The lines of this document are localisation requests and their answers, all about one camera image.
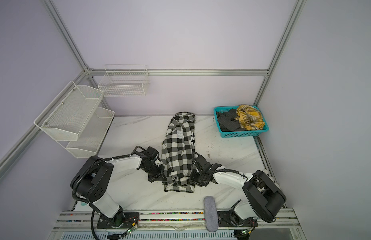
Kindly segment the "black white checkered shirt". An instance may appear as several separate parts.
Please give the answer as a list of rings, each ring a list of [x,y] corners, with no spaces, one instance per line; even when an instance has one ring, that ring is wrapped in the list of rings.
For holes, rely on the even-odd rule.
[[[191,173],[194,169],[192,154],[195,152],[195,114],[175,114],[167,127],[161,144],[160,160],[164,166],[165,192],[193,193]]]

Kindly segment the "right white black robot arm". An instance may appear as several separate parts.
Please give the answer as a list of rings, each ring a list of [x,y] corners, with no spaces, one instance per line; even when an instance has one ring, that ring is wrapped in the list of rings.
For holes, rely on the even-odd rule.
[[[258,219],[266,223],[276,221],[286,196],[267,170],[241,173],[226,169],[221,164],[211,164],[199,153],[192,154],[192,162],[195,166],[191,173],[193,184],[199,187],[206,187],[209,183],[226,185],[241,190],[246,197],[245,200],[238,200],[228,211],[216,212],[220,225],[256,227]]]

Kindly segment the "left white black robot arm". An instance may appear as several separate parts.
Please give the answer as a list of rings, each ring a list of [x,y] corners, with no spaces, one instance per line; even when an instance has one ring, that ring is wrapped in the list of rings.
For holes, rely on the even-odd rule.
[[[111,177],[125,170],[143,170],[149,182],[163,182],[164,167],[159,162],[159,152],[152,147],[137,146],[128,155],[105,159],[91,156],[70,183],[72,198],[89,205],[111,228],[131,224],[134,221],[126,219],[123,208],[108,193]]]

